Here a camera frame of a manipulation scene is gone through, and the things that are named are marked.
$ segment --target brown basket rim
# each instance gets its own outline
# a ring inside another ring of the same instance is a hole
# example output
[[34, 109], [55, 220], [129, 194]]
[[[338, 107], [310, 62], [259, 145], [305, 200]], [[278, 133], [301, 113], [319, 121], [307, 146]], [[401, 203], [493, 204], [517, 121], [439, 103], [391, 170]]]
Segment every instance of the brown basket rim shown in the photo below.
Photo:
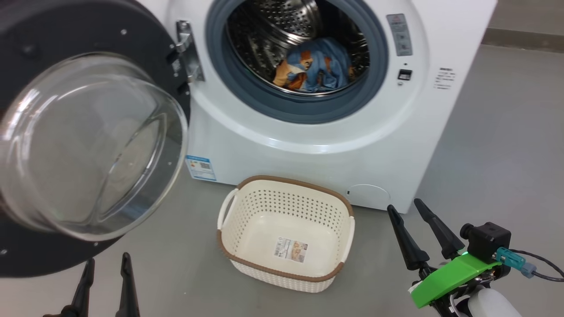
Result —
[[[247, 185], [250, 182], [254, 182], [255, 180], [272, 180], [272, 181], [275, 181], [275, 182], [298, 185], [298, 186], [307, 187], [307, 188], [311, 188], [313, 190], [317, 190], [317, 191], [320, 191], [320, 192], [327, 193], [327, 194], [332, 195], [332, 196], [338, 198], [339, 200], [341, 200], [345, 204], [345, 206], [347, 207], [347, 210], [349, 211], [349, 216], [354, 217], [353, 207], [351, 206], [351, 204], [346, 200], [346, 198], [343, 195], [341, 195], [340, 193], [338, 193], [336, 191], [332, 191], [330, 189], [327, 189], [325, 187], [321, 187], [321, 186], [311, 184], [311, 183], [302, 182], [300, 180], [283, 178], [283, 177], [276, 177], [276, 176], [268, 176], [268, 175], [257, 175], [257, 176], [249, 177], [246, 180], [242, 181], [239, 185], [237, 185], [237, 189], [240, 190], [241, 188], [243, 188], [243, 186]], [[266, 273], [270, 273], [270, 274], [274, 274], [274, 275], [278, 275], [278, 276], [282, 276], [284, 278], [290, 278], [290, 279], [295, 279], [295, 280], [300, 280], [300, 281], [308, 281], [308, 282], [313, 282], [313, 283], [319, 283], [319, 282], [330, 280], [333, 277], [335, 277], [337, 275], [337, 273], [339, 273], [339, 271], [341, 271], [341, 269], [345, 265], [343, 262], [340, 262], [337, 265], [337, 267], [333, 271], [331, 271], [329, 274], [327, 274], [325, 276], [316, 277], [316, 278], [313, 278], [313, 277], [310, 277], [310, 276], [291, 274], [291, 273], [286, 273], [286, 272], [282, 272], [282, 271], [278, 271], [278, 270], [273, 270], [271, 268], [255, 264], [253, 262], [249, 262], [247, 260], [244, 260], [242, 258], [239, 258], [239, 257], [229, 253], [227, 251], [227, 249], [225, 248], [225, 246], [223, 245], [223, 240], [221, 238], [221, 230], [219, 230], [219, 229], [217, 230], [217, 240], [219, 242], [219, 247], [221, 248], [223, 253], [227, 256], [227, 258], [229, 258], [229, 259], [231, 259], [235, 262], [241, 263], [243, 265], [250, 266], [250, 267], [255, 268], [257, 270], [260, 270], [260, 271], [263, 271], [263, 272], [266, 272]]]

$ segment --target laundry basket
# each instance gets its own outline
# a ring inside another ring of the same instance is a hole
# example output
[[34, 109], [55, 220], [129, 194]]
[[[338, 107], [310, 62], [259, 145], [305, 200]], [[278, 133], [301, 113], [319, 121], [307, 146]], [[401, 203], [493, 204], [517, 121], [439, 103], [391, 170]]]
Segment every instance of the laundry basket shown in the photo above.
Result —
[[242, 273], [317, 293], [343, 268], [354, 225], [353, 209], [339, 193], [297, 180], [255, 176], [225, 198], [217, 235]]

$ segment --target green bracket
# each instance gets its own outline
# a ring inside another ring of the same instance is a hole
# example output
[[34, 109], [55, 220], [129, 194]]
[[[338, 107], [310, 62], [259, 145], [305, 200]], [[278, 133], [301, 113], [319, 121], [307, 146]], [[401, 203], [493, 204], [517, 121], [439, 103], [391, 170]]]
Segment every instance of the green bracket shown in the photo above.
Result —
[[411, 298], [413, 298], [417, 308], [425, 307], [432, 301], [441, 298], [453, 289], [497, 265], [501, 265], [501, 263], [486, 264], [469, 253], [464, 253], [431, 273], [411, 292]]

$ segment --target blue and orange garment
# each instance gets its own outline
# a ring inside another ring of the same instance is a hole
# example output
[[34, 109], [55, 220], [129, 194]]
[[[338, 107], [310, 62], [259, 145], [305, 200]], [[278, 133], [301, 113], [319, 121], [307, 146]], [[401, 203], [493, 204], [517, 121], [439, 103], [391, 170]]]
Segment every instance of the blue and orange garment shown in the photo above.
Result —
[[318, 93], [345, 87], [353, 80], [346, 49], [333, 38], [318, 38], [288, 51], [276, 67], [276, 86]]

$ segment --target barcode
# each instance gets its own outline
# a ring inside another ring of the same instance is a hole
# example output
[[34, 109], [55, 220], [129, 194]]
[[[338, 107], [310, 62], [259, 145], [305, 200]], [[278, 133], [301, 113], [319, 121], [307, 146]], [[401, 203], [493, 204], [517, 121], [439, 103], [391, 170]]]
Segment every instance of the barcode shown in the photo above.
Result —
[[274, 255], [279, 257], [280, 251], [282, 251], [282, 245], [280, 243], [276, 244], [276, 250], [274, 250]]

